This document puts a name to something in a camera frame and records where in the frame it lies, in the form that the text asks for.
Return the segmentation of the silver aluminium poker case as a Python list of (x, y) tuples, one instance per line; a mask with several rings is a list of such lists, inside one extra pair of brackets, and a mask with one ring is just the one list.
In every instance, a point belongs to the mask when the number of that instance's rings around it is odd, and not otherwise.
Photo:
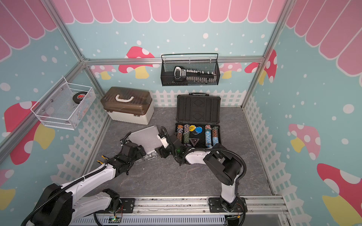
[(151, 126), (130, 134), (128, 137), (130, 141), (143, 146), (146, 153), (136, 161), (137, 163), (146, 162), (158, 157), (155, 149), (162, 146), (161, 141), (158, 139), (158, 134), (159, 132), (156, 126)]

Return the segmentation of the black plastic poker case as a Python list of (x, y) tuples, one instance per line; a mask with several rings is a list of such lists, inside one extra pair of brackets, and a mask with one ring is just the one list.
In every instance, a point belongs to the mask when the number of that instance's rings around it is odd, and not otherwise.
[(195, 134), (195, 131), (189, 132), (189, 138), (199, 138), (200, 141), (194, 148), (207, 148), (205, 144), (205, 126), (210, 125), (219, 127), (219, 143), (220, 138), (220, 106), (221, 98), (218, 96), (210, 96), (206, 93), (190, 93), (188, 95), (177, 96), (177, 114), (175, 124), (175, 135), (177, 134), (177, 126), (180, 125), (195, 125), (202, 127), (203, 131), (200, 134)]

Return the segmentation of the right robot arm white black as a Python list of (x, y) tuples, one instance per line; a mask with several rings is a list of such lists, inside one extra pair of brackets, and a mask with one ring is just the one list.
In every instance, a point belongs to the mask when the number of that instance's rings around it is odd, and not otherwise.
[(226, 149), (220, 143), (209, 148), (194, 148), (180, 143), (165, 143), (156, 148), (161, 158), (173, 156), (179, 165), (202, 164), (206, 165), (220, 181), (222, 190), (218, 198), (209, 198), (210, 212), (237, 212), (248, 211), (246, 201), (238, 195), (239, 181), (245, 176), (247, 166), (245, 161), (236, 153)]

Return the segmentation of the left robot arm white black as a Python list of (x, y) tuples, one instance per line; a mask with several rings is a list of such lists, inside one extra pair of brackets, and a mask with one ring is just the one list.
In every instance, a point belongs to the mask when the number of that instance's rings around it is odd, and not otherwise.
[(47, 186), (34, 210), (21, 224), (68, 226), (85, 216), (96, 216), (99, 211), (108, 211), (114, 216), (118, 212), (124, 213), (126, 205), (112, 189), (104, 189), (90, 197), (86, 194), (123, 173), (128, 174), (134, 163), (145, 155), (143, 146), (124, 141), (121, 152), (112, 158), (104, 156), (97, 169), (72, 182)]

